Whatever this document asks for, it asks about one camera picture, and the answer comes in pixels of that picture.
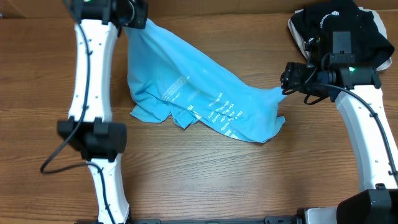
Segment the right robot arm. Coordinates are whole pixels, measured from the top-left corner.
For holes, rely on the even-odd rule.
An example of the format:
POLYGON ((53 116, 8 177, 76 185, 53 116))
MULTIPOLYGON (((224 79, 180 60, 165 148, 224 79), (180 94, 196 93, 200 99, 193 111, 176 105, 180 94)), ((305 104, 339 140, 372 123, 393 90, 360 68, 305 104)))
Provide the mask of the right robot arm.
POLYGON ((289 62, 282 73, 282 93, 335 103, 356 158, 359 193, 336 207, 300 208, 297 223, 397 223, 397 146, 376 68, 357 62, 348 31, 311 38, 305 50, 308 62, 289 62))

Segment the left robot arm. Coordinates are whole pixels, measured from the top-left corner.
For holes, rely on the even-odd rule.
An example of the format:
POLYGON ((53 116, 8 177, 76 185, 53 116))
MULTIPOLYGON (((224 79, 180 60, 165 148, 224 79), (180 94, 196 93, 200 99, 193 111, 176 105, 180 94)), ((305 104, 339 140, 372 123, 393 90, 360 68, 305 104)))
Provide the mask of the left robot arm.
POLYGON ((125 1, 65 1, 75 22, 76 72, 68 118, 57 132, 81 154, 93 179, 96 223, 132 223, 121 171, 127 128, 115 123, 111 110, 111 64, 115 43, 123 28, 146 26, 148 3, 125 1))

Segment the light blue t-shirt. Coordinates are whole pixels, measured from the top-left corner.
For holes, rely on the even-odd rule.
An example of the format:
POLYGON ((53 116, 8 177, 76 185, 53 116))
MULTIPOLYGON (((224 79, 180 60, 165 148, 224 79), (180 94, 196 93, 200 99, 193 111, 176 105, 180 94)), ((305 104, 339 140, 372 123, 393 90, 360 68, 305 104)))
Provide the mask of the light blue t-shirt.
POLYGON ((147 20, 127 28, 127 83, 135 107, 131 116, 146 123, 172 117, 186 129, 202 122, 229 138, 265 143, 281 130, 284 99, 279 87, 245 84, 200 50, 147 20))

